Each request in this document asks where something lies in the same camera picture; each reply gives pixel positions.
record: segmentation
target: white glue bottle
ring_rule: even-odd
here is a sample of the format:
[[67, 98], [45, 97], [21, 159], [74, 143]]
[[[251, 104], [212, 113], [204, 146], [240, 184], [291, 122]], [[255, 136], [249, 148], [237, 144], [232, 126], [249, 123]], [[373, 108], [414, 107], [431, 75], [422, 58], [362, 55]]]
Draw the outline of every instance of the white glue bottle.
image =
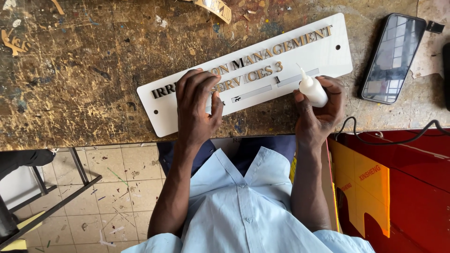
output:
[[327, 94], [320, 85], [320, 82], [308, 76], [300, 67], [301, 82], [299, 83], [299, 91], [303, 93], [314, 107], [324, 107], [328, 102]]

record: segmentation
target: finger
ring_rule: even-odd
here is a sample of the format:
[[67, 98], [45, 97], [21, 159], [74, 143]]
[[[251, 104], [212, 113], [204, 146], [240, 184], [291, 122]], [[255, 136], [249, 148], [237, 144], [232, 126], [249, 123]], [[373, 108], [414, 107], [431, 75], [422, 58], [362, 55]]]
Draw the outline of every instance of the finger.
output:
[[188, 80], [186, 81], [186, 86], [184, 88], [184, 99], [188, 99], [189, 103], [192, 103], [196, 96], [195, 92], [197, 90], [197, 86], [202, 84], [205, 80], [207, 80], [210, 77], [216, 78], [216, 75], [212, 74], [209, 71], [204, 71], [189, 77]]
[[294, 90], [294, 100], [297, 111], [300, 114], [301, 122], [307, 126], [312, 126], [316, 118], [309, 99], [300, 91]]
[[321, 77], [322, 78], [316, 77], [316, 79], [320, 82], [322, 87], [328, 91], [331, 104], [336, 106], [336, 108], [341, 108], [346, 99], [345, 87], [341, 84], [341, 81], [336, 78], [328, 76]]
[[224, 110], [224, 104], [219, 96], [219, 92], [215, 91], [211, 97], [211, 116], [214, 127], [219, 127], [222, 123], [222, 112]]
[[206, 100], [208, 99], [209, 93], [211, 92], [213, 86], [216, 85], [220, 79], [221, 79], [220, 77], [212, 75], [208, 77], [206, 80], [204, 80], [200, 85], [198, 85], [195, 91], [196, 94], [194, 100], [196, 103], [195, 106], [197, 107], [197, 110], [205, 111]]
[[201, 68], [197, 68], [197, 69], [191, 69], [188, 72], [186, 72], [186, 74], [184, 74], [179, 80], [178, 82], [176, 82], [176, 86], [175, 86], [175, 93], [176, 93], [176, 99], [178, 101], [182, 100], [185, 94], [185, 86], [186, 86], [186, 81], [188, 80], [189, 77], [200, 73], [201, 71], [203, 71], [203, 69]]

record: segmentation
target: man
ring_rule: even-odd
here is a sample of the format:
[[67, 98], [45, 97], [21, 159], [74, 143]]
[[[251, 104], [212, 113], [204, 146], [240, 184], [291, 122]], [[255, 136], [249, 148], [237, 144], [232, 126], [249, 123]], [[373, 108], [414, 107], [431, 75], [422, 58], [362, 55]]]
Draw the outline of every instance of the man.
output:
[[300, 114], [295, 137], [243, 139], [230, 160], [208, 140], [221, 125], [217, 91], [211, 115], [205, 113], [220, 78], [195, 69], [177, 82], [178, 140], [158, 143], [167, 178], [150, 219], [149, 239], [123, 252], [374, 252], [367, 241], [330, 230], [322, 191], [320, 147], [344, 116], [341, 82], [316, 77], [329, 98], [323, 108], [312, 108], [294, 90]]

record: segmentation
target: dark blue trousers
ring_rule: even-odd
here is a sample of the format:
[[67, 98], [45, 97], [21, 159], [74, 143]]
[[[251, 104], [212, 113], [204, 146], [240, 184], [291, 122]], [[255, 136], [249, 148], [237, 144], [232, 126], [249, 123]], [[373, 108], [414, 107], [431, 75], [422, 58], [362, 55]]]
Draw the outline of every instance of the dark blue trousers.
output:
[[[164, 174], [167, 176], [173, 161], [175, 142], [158, 142], [156, 145], [159, 151], [159, 162]], [[238, 152], [234, 157], [230, 158], [242, 176], [247, 172], [261, 147], [282, 154], [289, 160], [289, 163], [292, 163], [296, 149], [295, 135], [242, 138]], [[191, 176], [210, 158], [215, 150], [216, 148], [210, 140], [203, 143], [192, 164]]]

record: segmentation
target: hand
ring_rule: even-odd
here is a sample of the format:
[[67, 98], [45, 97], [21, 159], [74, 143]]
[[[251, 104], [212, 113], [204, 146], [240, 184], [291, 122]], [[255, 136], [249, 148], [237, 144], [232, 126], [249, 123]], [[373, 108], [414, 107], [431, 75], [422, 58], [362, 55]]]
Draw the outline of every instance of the hand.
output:
[[211, 115], [205, 113], [211, 89], [221, 79], [201, 68], [189, 70], [176, 83], [178, 141], [185, 148], [199, 149], [222, 123], [223, 104], [219, 92], [211, 97]]
[[295, 125], [299, 149], [321, 147], [328, 135], [344, 117], [346, 93], [342, 82], [336, 78], [316, 77], [328, 96], [324, 107], [312, 107], [309, 99], [299, 90], [294, 90], [295, 105], [300, 117]]

